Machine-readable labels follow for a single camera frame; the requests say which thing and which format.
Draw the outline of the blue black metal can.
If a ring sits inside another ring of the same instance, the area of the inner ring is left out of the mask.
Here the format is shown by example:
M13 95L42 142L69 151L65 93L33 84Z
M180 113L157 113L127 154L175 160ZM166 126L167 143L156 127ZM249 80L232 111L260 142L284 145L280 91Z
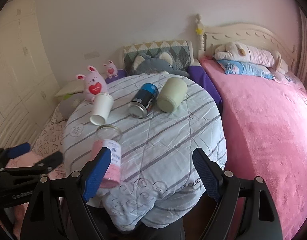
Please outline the blue black metal can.
M146 118L151 111L157 96L158 89L153 83L145 83L128 104L130 114L136 118Z

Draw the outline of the clear jar with pink content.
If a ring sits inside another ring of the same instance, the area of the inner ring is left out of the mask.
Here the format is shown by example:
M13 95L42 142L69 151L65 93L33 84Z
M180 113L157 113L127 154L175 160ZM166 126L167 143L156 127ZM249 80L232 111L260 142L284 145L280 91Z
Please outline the clear jar with pink content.
M107 148L111 154L111 162L100 183L102 189L111 189L120 184L121 145L119 141L121 137L122 131L113 125L102 125L96 130L92 158L95 158L102 148Z

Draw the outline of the diamond pattern quilted cushion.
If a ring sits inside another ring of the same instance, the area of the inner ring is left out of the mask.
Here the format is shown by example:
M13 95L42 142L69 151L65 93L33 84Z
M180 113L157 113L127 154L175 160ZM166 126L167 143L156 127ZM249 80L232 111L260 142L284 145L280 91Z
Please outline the diamond pattern quilted cushion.
M177 70L187 70L194 62L193 46L186 40L155 41L131 44L121 49L121 66L129 72L136 56L146 54L155 57L161 52L168 52L173 57L173 66Z

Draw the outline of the small pink bunny plush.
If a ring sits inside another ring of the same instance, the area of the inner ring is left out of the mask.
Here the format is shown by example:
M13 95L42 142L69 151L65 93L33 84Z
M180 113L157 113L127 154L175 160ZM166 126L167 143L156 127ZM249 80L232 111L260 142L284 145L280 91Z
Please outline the small pink bunny plush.
M108 63L104 63L103 66L106 68L106 74L109 79L118 76L118 69L111 60Z

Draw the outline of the cream wardrobe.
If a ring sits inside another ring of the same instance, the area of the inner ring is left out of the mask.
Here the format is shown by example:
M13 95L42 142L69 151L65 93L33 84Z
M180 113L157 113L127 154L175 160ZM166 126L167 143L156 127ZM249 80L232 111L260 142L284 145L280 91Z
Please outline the cream wardrobe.
M0 148L33 144L57 106L59 89L35 0L8 1L0 12Z

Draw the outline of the pink fleece blanket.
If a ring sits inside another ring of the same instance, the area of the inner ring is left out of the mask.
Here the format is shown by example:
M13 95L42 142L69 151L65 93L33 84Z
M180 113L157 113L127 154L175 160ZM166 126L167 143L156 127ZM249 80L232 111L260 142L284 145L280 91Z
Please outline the pink fleece blanket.
M307 219L307 91L263 77L226 74L204 57L202 68L222 98L226 168L264 178L285 239Z

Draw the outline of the long pink white plush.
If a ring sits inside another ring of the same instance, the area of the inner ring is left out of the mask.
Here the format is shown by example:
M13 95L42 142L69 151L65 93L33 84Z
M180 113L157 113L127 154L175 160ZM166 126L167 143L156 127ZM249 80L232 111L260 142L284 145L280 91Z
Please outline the long pink white plush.
M281 53L276 50L264 50L241 42L228 42L218 46L214 51L216 60L232 60L260 64L272 68L281 74L289 71Z

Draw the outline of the folded pink quilt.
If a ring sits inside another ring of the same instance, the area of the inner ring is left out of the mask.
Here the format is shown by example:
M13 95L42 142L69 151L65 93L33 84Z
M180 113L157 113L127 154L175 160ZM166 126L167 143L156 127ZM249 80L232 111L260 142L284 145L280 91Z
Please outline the folded pink quilt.
M21 155L20 157L17 157L16 159L10 160L7 164L7 167L27 167L27 166L33 166L35 163L39 162L43 158L48 157L49 154L37 154L34 151L30 151L24 155ZM53 179L61 179L66 176L64 166L61 164L56 169L48 173L48 177ZM24 203L21 205L17 205L13 208L13 212L15 215L15 223L13 226L13 234L17 237L17 239L20 239L21 234L21 228L25 216L25 212L28 208L29 203Z

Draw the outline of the blue cartoon pillow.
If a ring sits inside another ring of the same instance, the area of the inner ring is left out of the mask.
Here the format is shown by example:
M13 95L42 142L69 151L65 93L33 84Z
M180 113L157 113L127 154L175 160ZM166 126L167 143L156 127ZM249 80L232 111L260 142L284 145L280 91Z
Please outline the blue cartoon pillow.
M259 64L231 60L216 61L221 65L226 74L257 76L269 80L275 79L268 68Z

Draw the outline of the pale green cup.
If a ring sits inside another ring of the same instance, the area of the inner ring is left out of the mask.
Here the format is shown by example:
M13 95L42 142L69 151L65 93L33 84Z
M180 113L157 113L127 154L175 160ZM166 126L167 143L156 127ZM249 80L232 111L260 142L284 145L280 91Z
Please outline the pale green cup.
M174 112L185 99L187 90L188 86L181 78L169 78L158 95L158 108L166 113Z

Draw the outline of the cream curtain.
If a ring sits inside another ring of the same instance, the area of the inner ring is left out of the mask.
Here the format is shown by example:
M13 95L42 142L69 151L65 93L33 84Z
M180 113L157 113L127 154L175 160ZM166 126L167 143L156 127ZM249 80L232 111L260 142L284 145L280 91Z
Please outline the cream curtain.
M307 17L301 9L300 16L302 24L302 46L297 76L302 81L304 87L307 90Z

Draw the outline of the cream wooden headboard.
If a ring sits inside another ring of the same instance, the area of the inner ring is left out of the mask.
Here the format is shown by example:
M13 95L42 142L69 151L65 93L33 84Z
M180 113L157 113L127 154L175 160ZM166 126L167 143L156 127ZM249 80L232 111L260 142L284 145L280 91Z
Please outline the cream wooden headboard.
M282 38L272 31L255 24L235 23L219 27L209 27L202 22L202 16L196 15L196 33L198 36L197 58L212 56L214 50L228 42L242 42L260 49L280 52L291 69L296 67L297 47L288 48Z

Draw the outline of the white paper cup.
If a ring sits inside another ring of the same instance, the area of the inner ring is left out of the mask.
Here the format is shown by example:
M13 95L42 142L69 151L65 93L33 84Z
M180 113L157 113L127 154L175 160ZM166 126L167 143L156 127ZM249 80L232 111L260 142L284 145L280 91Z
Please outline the white paper cup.
M114 99L108 93L99 93L93 102L90 122L96 126L104 125L112 109Z

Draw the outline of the heart pattern bed sheet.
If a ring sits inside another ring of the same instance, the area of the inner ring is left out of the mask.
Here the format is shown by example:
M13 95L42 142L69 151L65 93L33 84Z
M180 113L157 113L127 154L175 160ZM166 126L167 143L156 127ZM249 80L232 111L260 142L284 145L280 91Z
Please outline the heart pattern bed sheet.
M64 120L63 115L60 113L59 107L60 105L55 108L51 119L32 147L32 151L42 157L57 151L63 152L63 135L66 120Z

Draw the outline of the pink embroidered pillow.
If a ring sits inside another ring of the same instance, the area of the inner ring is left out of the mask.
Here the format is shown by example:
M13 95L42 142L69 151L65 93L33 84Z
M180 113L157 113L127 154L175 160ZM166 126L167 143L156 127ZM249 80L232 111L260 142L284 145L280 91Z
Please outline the pink embroidered pillow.
M288 71L285 74L282 74L278 71L270 70L271 74L274 77L274 80L277 83L287 85L293 88L305 90L303 83L296 77L291 71Z

